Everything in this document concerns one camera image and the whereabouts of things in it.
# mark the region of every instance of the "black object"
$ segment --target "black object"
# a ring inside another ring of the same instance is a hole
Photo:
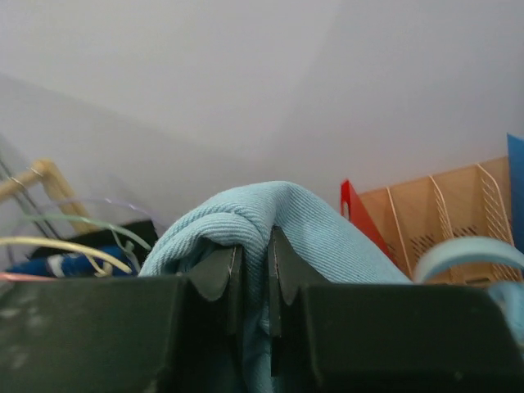
[[[135,221],[129,224],[120,225],[122,228],[128,229],[129,231],[137,234],[141,237],[147,244],[153,247],[158,240],[158,235],[156,234],[155,225],[150,219],[145,219],[142,221]],[[136,243],[133,239],[130,239],[127,236],[117,233],[116,236],[119,238],[122,244],[125,244],[127,241],[134,244],[133,253],[137,257],[138,263],[142,266],[144,261],[149,254],[149,251]],[[100,248],[104,246],[114,246],[115,237],[111,233],[110,229],[103,229],[101,231],[95,231],[90,233],[84,233],[75,237],[66,239],[67,242],[81,244],[83,246],[88,246],[92,248]],[[51,255],[63,254],[64,251],[52,247],[39,247],[36,248],[30,255],[28,259],[34,258],[47,258]]]
[[[524,391],[521,354],[483,291],[331,284],[279,228],[268,261],[281,391]]]
[[[242,392],[242,248],[189,273],[0,283],[0,391]]]

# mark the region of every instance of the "red object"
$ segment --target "red object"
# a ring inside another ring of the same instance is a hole
[[[366,235],[373,243],[375,243],[386,256],[395,262],[387,250],[387,244],[384,238],[378,232],[375,223],[368,214],[364,204],[359,198],[359,195],[351,185],[349,180],[345,180],[341,184],[341,214],[344,215],[345,206],[347,206],[350,215],[350,222],[357,227],[360,232]]]

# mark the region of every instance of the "black cloth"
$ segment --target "black cloth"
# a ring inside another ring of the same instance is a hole
[[[153,247],[156,241],[158,240],[158,235],[156,234],[155,226],[153,225],[153,222],[150,219],[143,221],[134,221],[129,224],[120,225],[120,227],[126,228],[129,231],[137,234],[151,247]],[[127,236],[121,235],[119,233],[117,233],[116,236],[119,238],[123,245],[125,245],[127,241],[130,241],[134,244],[133,253],[136,255],[138,263],[142,266],[142,264],[147,258],[147,255],[149,254],[149,251],[137,244],[133,239],[128,238]],[[116,244],[115,238],[113,237],[113,234],[111,233],[110,229],[103,229],[101,231],[85,233],[66,239],[66,241],[92,248],[114,246]],[[29,258],[47,258],[51,255],[63,253],[64,251],[61,249],[52,247],[39,247],[30,254]]]

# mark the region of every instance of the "white wall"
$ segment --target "white wall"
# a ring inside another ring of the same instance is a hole
[[[0,10],[0,133],[83,195],[169,217],[270,179],[335,206],[344,177],[364,191],[501,156],[524,125],[522,0]]]

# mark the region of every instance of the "light blue handle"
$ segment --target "light blue handle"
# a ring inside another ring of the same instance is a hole
[[[524,269],[524,254],[512,245],[491,237],[460,237],[442,242],[423,255],[413,281],[425,282],[454,266],[478,261]]]

